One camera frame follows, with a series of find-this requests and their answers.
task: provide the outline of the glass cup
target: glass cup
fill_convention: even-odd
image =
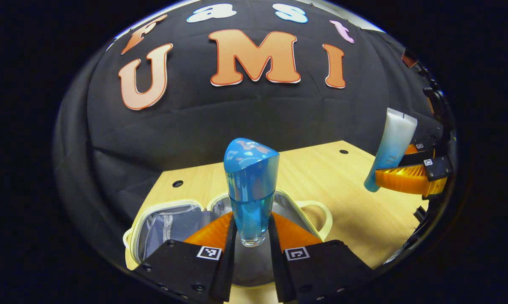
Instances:
[[[255,247],[265,240],[273,209],[273,199],[274,192],[261,200],[250,202],[238,202],[229,198],[241,243],[244,246]]]

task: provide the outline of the black cloth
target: black cloth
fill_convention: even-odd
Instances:
[[[88,246],[90,229],[80,215],[74,227],[73,207],[67,214],[60,203],[88,202],[59,198],[49,157],[59,103],[76,71],[122,27],[169,4],[0,2],[0,302],[171,302]],[[454,222],[436,225],[439,233],[414,256],[346,302],[508,302],[508,3],[341,5],[410,46],[435,73],[455,110],[459,172],[470,172],[459,175],[464,185],[449,204],[460,214],[444,211]],[[121,246],[99,252],[118,256]]]
[[[110,41],[63,100],[55,133],[59,188],[85,236],[115,263],[124,263],[121,235],[161,172],[221,162],[236,137],[279,152],[345,140],[375,154],[387,107],[418,119],[414,138],[441,135],[442,126],[422,94],[428,82],[404,65],[404,47],[386,33],[361,30],[295,1],[281,3],[304,10],[305,24],[280,19],[269,1],[230,1],[237,12],[232,17],[186,22],[194,10],[218,3],[206,0],[168,12],[124,55],[120,52],[131,32],[105,51]],[[355,42],[345,41],[329,20],[342,23]],[[208,35],[223,29],[242,30],[258,46],[271,31],[295,35],[301,81],[271,83],[265,77],[270,63],[261,79],[252,81],[237,62],[242,83],[214,87],[210,79],[217,71],[217,45]],[[166,43],[173,43],[173,49],[167,58],[165,94],[149,108],[128,109],[121,97],[119,70],[140,58],[136,83],[144,92],[152,83],[146,55]],[[329,65],[324,43],[345,54],[344,89],[325,84]]]

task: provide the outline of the wooden table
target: wooden table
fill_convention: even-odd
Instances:
[[[374,156],[345,141],[331,142],[280,153],[277,188],[294,201],[316,200],[333,215],[326,241],[341,240],[364,263],[375,268],[385,262],[410,237],[418,225],[413,215],[419,206],[428,207],[420,195],[381,188],[372,193],[363,186]],[[184,181],[178,188],[175,181]],[[194,199],[207,206],[227,192],[223,163],[165,171],[140,210],[155,203]],[[325,216],[315,207],[303,209],[317,229]],[[134,266],[126,253],[128,267]],[[257,289],[232,286],[231,303],[277,303],[274,284]]]

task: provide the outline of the zipper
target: zipper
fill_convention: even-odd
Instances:
[[[142,228],[142,224],[147,220],[148,216],[153,213],[156,213],[158,211],[161,211],[162,209],[169,209],[169,208],[173,208],[173,207],[177,207],[177,206],[187,206],[187,205],[194,206],[193,208],[189,209],[187,212],[190,212],[196,206],[198,208],[200,208],[201,210],[203,210],[203,206],[196,200],[180,200],[180,201],[167,202],[167,203],[161,203],[161,204],[156,204],[156,205],[150,206],[140,214],[140,216],[134,223],[134,229],[132,230],[132,234],[130,235],[130,255],[132,256],[132,259],[138,265],[141,264],[141,261],[138,258],[139,233]]]

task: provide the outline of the white tube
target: white tube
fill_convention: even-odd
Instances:
[[[380,189],[376,185],[376,170],[398,166],[412,141],[416,127],[417,119],[414,117],[387,108],[387,119],[385,120],[381,143],[372,168],[370,168],[370,172],[364,181],[364,188],[370,192],[376,192]]]

